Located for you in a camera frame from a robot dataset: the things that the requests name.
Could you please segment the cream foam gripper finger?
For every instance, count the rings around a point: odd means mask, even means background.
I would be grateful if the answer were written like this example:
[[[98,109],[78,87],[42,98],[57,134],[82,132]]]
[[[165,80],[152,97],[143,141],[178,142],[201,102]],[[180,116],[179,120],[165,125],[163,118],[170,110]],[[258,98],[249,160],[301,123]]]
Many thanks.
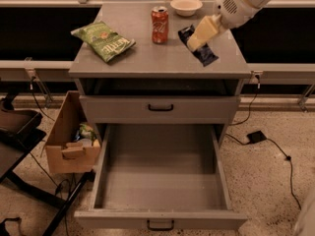
[[[222,31],[224,27],[221,24],[221,14],[205,16],[189,37],[187,47],[195,52]]]

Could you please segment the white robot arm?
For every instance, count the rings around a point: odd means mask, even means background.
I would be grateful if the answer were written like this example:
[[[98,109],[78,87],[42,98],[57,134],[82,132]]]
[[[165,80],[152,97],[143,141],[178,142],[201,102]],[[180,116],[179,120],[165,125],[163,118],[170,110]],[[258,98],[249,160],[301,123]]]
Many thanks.
[[[187,40],[188,49],[195,52],[224,31],[243,26],[270,1],[215,0],[213,9],[201,19]]]

